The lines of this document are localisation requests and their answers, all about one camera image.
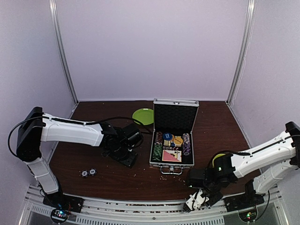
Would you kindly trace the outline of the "orange big blind button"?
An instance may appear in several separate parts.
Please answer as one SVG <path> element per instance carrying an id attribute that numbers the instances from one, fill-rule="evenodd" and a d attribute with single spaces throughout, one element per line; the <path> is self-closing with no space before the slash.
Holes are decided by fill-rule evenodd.
<path id="1" fill-rule="evenodd" d="M 164 146 L 172 146 L 173 142 L 172 141 L 168 141 L 168 140 L 164 140 Z"/>

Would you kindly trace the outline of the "red card deck box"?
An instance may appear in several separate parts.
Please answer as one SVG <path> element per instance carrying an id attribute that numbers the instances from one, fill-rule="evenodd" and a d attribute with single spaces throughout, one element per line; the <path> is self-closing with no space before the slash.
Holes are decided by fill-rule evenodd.
<path id="1" fill-rule="evenodd" d="M 182 162 L 182 152 L 179 150 L 163 150 L 162 161 Z"/>

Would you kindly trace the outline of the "blue small blind button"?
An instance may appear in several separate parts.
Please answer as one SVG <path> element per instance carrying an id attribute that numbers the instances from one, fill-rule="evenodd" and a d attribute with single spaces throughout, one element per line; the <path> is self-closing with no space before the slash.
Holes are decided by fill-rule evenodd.
<path id="1" fill-rule="evenodd" d="M 163 139 L 166 141 L 171 141 L 173 139 L 173 135 L 171 133 L 164 133 Z"/>

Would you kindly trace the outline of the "aluminium poker case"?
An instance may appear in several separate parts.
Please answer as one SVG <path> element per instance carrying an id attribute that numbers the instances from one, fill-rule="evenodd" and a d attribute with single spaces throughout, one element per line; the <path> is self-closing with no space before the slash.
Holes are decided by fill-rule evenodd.
<path id="1" fill-rule="evenodd" d="M 153 135 L 150 151 L 149 164 L 151 167 L 157 167 L 160 169 L 163 175 L 181 175 L 184 169 L 189 169 L 195 165 L 195 154 L 193 147 L 193 128 L 198 113 L 199 102 L 196 100 L 175 100 L 175 99 L 159 99 L 156 98 L 153 101 L 154 110 L 154 125 Z M 176 136 L 180 136 L 184 133 L 188 133 L 191 142 L 191 153 L 189 156 L 183 155 L 183 147 L 175 146 L 174 143 L 171 147 L 179 147 L 182 152 L 182 162 L 166 162 L 162 161 L 162 155 L 160 161 L 152 160 L 152 153 L 155 145 L 156 132 L 171 133 L 173 139 Z"/>

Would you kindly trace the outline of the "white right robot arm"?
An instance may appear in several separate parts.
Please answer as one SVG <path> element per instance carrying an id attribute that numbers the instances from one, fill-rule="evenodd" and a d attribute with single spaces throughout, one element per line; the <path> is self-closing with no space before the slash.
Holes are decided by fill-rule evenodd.
<path id="1" fill-rule="evenodd" d="M 264 173 L 246 184 L 246 192 L 240 197 L 243 206 L 250 207 L 290 171 L 299 168 L 300 127 L 296 123 L 286 123 L 285 131 L 268 142 L 240 152 L 220 151 L 205 168 L 190 169 L 187 186 L 196 192 L 189 196 L 184 210 L 213 206 L 223 198 L 222 189 L 265 166 L 268 169 Z"/>

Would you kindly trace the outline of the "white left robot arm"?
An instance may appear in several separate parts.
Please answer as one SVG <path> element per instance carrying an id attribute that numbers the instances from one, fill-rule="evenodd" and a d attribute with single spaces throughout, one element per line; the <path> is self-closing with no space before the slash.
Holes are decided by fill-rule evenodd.
<path id="1" fill-rule="evenodd" d="M 99 121 L 79 121 L 54 117 L 44 113 L 42 107 L 34 107 L 27 117 L 15 125 L 8 138 L 17 130 L 16 150 L 8 145 L 10 153 L 23 161 L 41 185 L 45 198 L 57 208 L 67 204 L 59 180 L 51 171 L 40 150 L 42 142 L 66 142 L 85 144 L 104 149 L 104 154 L 131 167 L 136 158 L 135 148 L 143 143 L 138 128 L 142 123 L 132 119 L 125 127 L 114 127 L 111 118 Z"/>

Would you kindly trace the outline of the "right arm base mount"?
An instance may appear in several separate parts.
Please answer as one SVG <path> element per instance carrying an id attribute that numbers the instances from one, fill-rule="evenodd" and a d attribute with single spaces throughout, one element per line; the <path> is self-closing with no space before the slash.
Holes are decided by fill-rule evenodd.
<path id="1" fill-rule="evenodd" d="M 231 197 L 226 197 L 224 199 L 225 207 L 227 212 L 232 212 L 236 210 L 243 210 L 257 206 L 264 203 L 264 195 L 254 194 L 252 196 L 246 193 L 241 195 L 235 195 Z"/>

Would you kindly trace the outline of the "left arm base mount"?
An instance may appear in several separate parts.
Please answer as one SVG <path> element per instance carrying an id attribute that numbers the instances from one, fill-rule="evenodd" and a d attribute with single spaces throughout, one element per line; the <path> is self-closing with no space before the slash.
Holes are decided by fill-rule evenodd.
<path id="1" fill-rule="evenodd" d="M 54 194 L 45 194 L 43 204 L 64 211 L 80 213 L 83 207 L 84 199 L 80 197 L 65 195 L 60 192 Z"/>

